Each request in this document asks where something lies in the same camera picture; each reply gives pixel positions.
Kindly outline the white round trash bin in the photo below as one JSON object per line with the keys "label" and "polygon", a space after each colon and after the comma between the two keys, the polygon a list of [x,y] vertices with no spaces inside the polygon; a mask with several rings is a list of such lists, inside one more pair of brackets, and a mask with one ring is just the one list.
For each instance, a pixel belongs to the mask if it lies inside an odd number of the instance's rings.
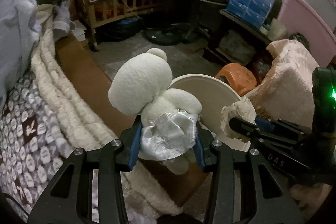
{"label": "white round trash bin", "polygon": [[222,108],[241,100],[229,85],[208,75],[188,74],[173,79],[170,87],[185,90],[198,98],[202,104],[201,122],[217,139],[235,150],[248,151],[250,143],[230,139],[221,130]]}

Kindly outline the brown wooden bed frame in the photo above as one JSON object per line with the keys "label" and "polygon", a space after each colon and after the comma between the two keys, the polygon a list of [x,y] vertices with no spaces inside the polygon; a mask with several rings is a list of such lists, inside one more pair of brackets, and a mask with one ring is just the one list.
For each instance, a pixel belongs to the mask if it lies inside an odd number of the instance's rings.
{"label": "brown wooden bed frame", "polygon": [[[135,118],[120,113],[108,100],[111,79],[92,59],[89,52],[73,37],[55,43],[60,66],[79,96],[116,135],[128,129]],[[140,160],[178,206],[207,205],[211,176],[202,172],[197,163],[189,164],[185,174],[175,175],[157,161]]]}

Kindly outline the black fan base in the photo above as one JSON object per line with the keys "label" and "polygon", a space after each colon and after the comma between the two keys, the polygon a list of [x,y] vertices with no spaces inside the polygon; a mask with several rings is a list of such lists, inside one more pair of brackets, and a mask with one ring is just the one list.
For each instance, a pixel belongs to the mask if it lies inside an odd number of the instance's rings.
{"label": "black fan base", "polygon": [[159,46],[175,46],[182,42],[183,37],[176,24],[165,26],[160,30],[158,28],[146,28],[143,36],[149,42]]}

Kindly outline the cream fleece blanket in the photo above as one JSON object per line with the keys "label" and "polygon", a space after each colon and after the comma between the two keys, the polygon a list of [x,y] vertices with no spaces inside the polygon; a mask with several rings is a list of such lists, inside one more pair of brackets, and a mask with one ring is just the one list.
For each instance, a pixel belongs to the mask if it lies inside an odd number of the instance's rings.
{"label": "cream fleece blanket", "polygon": [[[36,19],[42,30],[32,51],[31,69],[41,97],[55,112],[60,131],[69,142],[66,155],[69,156],[70,149],[75,147],[101,148],[117,136],[80,97],[55,59],[54,7],[38,5]],[[144,223],[149,223],[161,215],[182,212],[140,162],[130,173],[122,173],[121,183],[127,213],[131,217],[140,217]]]}

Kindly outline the white plush teddy bear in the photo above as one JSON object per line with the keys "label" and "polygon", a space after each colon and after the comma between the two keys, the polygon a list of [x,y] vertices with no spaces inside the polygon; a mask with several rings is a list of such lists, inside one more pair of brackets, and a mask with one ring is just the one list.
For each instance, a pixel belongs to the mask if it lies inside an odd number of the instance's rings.
{"label": "white plush teddy bear", "polygon": [[108,91],[111,105],[125,115],[139,115],[139,157],[159,161],[173,174],[187,172],[195,161],[198,98],[171,88],[173,74],[166,53],[151,48],[120,67]]}

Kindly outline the pink fluffy blanket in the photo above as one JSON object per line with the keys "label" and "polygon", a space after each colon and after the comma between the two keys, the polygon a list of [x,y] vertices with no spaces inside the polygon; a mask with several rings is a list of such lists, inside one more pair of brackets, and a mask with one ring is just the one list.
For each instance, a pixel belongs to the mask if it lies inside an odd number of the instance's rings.
{"label": "pink fluffy blanket", "polygon": [[278,40],[266,49],[273,57],[272,67],[246,97],[258,115],[311,128],[314,114],[311,74],[318,63],[297,40]]}

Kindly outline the pink plastic tub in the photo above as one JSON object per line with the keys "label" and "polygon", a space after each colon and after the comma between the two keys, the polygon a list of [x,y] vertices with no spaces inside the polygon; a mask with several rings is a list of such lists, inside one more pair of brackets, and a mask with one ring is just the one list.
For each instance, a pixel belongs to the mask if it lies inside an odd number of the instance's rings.
{"label": "pink plastic tub", "polygon": [[302,34],[310,53],[321,67],[328,67],[335,57],[335,36],[324,20],[304,0],[282,0],[277,20],[288,35]]}

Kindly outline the patterned purple bed quilt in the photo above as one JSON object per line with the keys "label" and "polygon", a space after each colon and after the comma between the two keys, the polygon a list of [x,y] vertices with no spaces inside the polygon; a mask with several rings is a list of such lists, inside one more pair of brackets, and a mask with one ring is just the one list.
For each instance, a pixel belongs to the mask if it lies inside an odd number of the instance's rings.
{"label": "patterned purple bed quilt", "polygon": [[41,98],[35,75],[26,73],[1,112],[1,192],[27,221],[39,196],[71,153],[57,115]]}

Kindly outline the light blue crumpled sheet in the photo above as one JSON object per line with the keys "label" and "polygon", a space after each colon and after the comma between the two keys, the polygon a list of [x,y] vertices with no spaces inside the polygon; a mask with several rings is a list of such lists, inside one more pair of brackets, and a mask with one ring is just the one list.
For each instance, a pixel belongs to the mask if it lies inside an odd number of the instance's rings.
{"label": "light blue crumpled sheet", "polygon": [[39,40],[36,0],[1,0],[1,107],[30,66]]}

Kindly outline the orange plastic stool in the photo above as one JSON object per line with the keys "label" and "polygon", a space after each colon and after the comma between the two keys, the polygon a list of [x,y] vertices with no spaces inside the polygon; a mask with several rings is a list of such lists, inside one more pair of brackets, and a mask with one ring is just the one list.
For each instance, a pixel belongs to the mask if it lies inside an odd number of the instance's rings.
{"label": "orange plastic stool", "polygon": [[225,65],[218,71],[215,78],[228,84],[240,97],[257,87],[255,76],[239,63]]}

